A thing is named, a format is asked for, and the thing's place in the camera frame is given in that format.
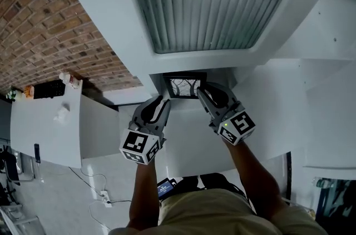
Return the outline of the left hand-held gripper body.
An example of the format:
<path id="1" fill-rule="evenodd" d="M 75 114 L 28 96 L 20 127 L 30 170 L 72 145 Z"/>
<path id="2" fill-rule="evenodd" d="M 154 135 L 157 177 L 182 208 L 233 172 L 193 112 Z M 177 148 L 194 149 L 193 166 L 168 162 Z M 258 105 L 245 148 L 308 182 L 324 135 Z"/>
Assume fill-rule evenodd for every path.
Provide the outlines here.
<path id="1" fill-rule="evenodd" d="M 140 104 L 123 131 L 120 152 L 129 161 L 149 164 L 166 141 L 164 128 L 170 113 L 162 111 L 165 101 L 155 104 L 155 99 L 152 97 Z"/>

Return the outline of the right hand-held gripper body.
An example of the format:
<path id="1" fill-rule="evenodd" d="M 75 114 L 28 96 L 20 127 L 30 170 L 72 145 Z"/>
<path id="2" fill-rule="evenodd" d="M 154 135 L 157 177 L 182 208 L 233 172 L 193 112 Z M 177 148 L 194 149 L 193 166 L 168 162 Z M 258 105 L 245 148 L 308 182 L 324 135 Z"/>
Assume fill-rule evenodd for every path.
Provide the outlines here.
<path id="1" fill-rule="evenodd" d="M 220 85 L 220 88 L 225 91 L 226 97 L 211 98 L 207 92 L 212 103 L 209 127 L 212 128 L 214 133 L 222 136 L 227 142 L 235 146 L 253 133 L 255 123 L 234 95 L 234 92 L 222 85 Z"/>

